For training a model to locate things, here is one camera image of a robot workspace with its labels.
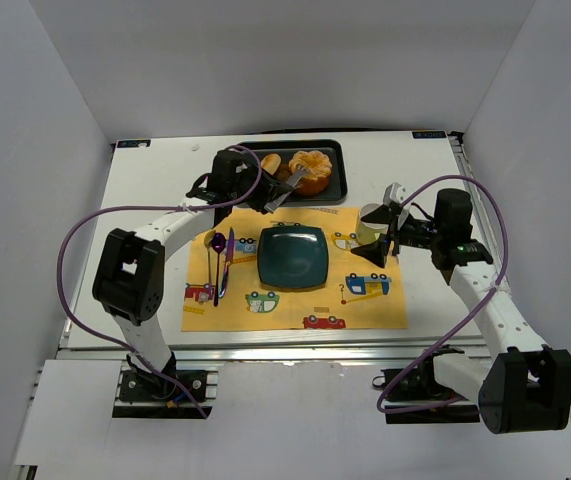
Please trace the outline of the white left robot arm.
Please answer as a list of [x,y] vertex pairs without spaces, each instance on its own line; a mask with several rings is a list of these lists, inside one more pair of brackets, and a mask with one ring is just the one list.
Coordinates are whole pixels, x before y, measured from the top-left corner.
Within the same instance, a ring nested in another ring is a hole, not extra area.
[[106,237],[92,296],[119,326],[136,369],[166,372],[173,358],[157,315],[167,260],[221,223],[236,204],[269,190],[270,183],[262,180],[265,175],[249,149],[221,150],[209,174],[195,182],[175,211],[133,231],[116,228]]

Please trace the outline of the orange swirl bread loaf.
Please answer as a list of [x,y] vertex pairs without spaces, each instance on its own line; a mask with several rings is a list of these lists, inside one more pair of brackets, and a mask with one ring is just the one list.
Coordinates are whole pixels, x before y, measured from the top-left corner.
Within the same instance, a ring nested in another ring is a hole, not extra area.
[[333,166],[325,153],[298,151],[288,163],[291,174],[303,171],[303,176],[297,182],[295,193],[303,197],[312,197],[322,193],[330,183]]

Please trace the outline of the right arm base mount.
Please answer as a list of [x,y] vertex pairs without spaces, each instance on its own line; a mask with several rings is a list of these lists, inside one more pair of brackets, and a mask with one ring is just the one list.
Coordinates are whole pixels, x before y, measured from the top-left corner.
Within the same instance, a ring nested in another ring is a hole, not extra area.
[[[463,351],[451,345],[440,347],[435,354],[414,367],[391,390],[385,397],[384,407],[402,409],[414,404],[434,405],[440,401],[453,399],[457,393],[435,381],[433,359],[441,354],[463,354]],[[386,414],[385,422],[387,425],[473,424],[479,423],[480,417],[476,406],[461,401],[442,408]]]

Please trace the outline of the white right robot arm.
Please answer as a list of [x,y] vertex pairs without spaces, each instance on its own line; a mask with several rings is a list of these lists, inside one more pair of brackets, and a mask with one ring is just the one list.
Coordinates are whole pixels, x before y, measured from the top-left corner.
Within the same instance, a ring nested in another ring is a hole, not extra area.
[[502,273],[487,248],[473,239],[473,205],[468,192],[438,192],[433,216],[419,220],[406,208],[403,188],[387,187],[382,203],[365,221],[385,224],[386,233],[357,255],[377,266],[388,254],[408,246],[430,251],[447,285],[468,309],[489,350],[491,364],[470,359],[445,340],[428,348],[385,385],[388,399],[402,382],[425,390],[450,391],[435,406],[460,399],[473,403],[486,428],[494,434],[563,430],[571,407],[571,354],[552,348],[525,320],[511,295],[502,290]]

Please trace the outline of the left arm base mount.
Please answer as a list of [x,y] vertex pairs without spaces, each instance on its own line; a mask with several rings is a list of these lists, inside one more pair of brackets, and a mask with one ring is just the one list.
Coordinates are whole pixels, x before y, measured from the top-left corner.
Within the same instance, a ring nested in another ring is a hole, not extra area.
[[162,373],[183,385],[140,370],[127,358],[121,366],[112,408],[114,419],[204,420],[217,395],[218,371],[168,364]]

